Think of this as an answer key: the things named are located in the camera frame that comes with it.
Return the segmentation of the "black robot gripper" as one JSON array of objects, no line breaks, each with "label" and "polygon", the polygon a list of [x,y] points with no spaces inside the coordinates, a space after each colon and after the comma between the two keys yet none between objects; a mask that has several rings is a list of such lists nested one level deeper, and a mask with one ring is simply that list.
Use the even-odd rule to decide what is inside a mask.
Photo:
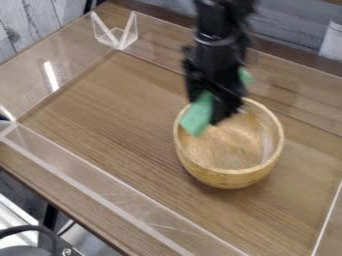
[{"label": "black robot gripper", "polygon": [[222,37],[196,33],[193,44],[182,47],[181,68],[184,71],[185,92],[189,102],[194,102],[209,88],[213,95],[210,125],[237,113],[242,105],[245,88],[237,84],[237,68],[245,66],[249,37],[232,33]]}]

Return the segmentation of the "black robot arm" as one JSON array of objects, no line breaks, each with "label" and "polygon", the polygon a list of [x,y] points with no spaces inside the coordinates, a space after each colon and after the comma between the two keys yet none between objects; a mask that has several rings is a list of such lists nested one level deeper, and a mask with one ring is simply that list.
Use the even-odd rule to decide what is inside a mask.
[{"label": "black robot arm", "polygon": [[248,16],[255,0],[193,0],[193,44],[182,47],[186,99],[209,100],[208,124],[237,113],[247,94],[241,70],[251,44]]}]

